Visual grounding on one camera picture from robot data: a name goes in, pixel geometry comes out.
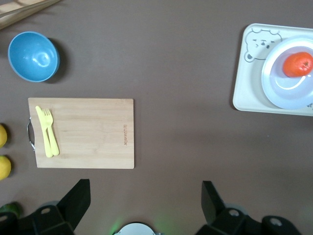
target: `bowl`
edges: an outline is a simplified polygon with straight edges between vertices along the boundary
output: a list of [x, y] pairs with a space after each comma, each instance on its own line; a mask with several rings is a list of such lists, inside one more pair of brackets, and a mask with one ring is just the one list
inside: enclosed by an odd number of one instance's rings
[[14, 72], [30, 82], [42, 82], [59, 68], [60, 57], [53, 43], [38, 32], [23, 32], [15, 36], [8, 49]]

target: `plastic fork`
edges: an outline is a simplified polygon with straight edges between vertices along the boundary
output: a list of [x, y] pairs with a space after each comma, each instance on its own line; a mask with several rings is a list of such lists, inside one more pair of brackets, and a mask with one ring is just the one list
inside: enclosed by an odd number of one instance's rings
[[45, 121], [48, 127], [48, 135], [49, 135], [49, 140], [50, 140], [51, 151], [54, 156], [57, 156], [60, 154], [60, 151], [59, 151], [58, 144], [55, 140], [53, 130], [52, 130], [53, 116], [49, 109], [43, 109], [43, 113], [45, 115]]

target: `cutting board handle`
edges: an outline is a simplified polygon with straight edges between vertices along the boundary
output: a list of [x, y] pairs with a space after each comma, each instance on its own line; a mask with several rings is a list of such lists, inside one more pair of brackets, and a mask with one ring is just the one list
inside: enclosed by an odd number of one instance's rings
[[29, 117], [29, 121], [27, 124], [27, 134], [28, 134], [28, 139], [29, 139], [30, 145], [33, 147], [33, 149], [35, 151], [35, 143], [31, 140], [30, 127], [33, 128], [32, 124], [31, 124], [31, 117]]

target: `orange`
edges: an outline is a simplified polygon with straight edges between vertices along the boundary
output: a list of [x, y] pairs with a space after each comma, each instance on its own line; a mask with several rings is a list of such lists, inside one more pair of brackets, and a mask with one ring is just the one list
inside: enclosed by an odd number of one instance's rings
[[290, 55], [284, 62], [283, 72], [288, 77], [308, 75], [313, 69], [313, 57], [307, 52]]

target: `bear face design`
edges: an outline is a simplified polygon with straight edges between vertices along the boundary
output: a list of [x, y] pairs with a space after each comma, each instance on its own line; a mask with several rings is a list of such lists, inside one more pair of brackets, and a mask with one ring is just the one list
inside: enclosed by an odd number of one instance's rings
[[245, 38], [246, 53], [245, 60], [252, 62], [265, 60], [271, 49], [282, 41], [279, 32], [273, 33], [270, 30], [250, 31]]

